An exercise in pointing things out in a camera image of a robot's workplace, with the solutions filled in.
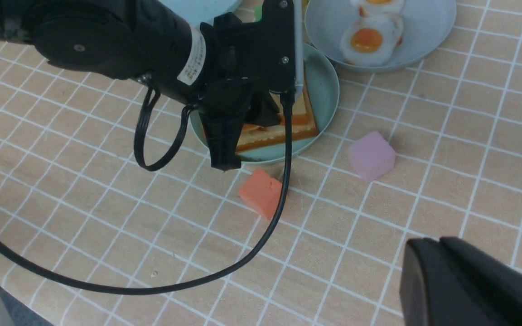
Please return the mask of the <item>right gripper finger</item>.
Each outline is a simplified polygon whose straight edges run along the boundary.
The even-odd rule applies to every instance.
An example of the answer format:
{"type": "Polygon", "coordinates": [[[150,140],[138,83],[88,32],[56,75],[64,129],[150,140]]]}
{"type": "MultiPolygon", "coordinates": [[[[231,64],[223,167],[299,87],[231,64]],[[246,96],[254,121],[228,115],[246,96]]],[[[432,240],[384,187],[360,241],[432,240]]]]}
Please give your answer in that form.
{"type": "Polygon", "coordinates": [[[522,274],[458,237],[409,239],[399,294],[406,326],[522,326],[522,274]]]}

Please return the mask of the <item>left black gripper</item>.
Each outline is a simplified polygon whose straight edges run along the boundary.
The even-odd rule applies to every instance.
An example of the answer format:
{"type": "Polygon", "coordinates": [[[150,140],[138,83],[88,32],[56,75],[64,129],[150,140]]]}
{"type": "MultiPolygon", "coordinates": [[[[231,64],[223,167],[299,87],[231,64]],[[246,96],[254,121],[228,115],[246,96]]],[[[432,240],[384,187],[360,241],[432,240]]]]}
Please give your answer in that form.
{"type": "Polygon", "coordinates": [[[236,148],[244,120],[277,126],[280,108],[271,93],[286,99],[299,94],[299,3],[265,0],[258,21],[244,23],[224,13],[198,29],[207,43],[198,111],[211,167],[239,169],[236,148]]]}

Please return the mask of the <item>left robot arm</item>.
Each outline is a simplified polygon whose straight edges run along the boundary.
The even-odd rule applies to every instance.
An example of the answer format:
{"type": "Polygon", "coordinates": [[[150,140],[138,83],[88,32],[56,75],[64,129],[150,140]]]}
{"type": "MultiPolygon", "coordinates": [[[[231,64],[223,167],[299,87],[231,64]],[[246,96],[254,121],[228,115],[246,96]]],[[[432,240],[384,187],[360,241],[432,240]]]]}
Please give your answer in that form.
{"type": "Polygon", "coordinates": [[[261,9],[255,22],[227,12],[191,25],[157,0],[0,0],[0,41],[32,45],[60,69],[146,86],[133,142],[143,169],[173,159],[196,111],[212,167],[228,171],[241,167],[244,124],[279,124],[271,95],[292,107],[303,90],[300,1],[266,0],[261,9]],[[145,137],[161,95],[184,109],[171,147],[147,165],[145,137]]]}

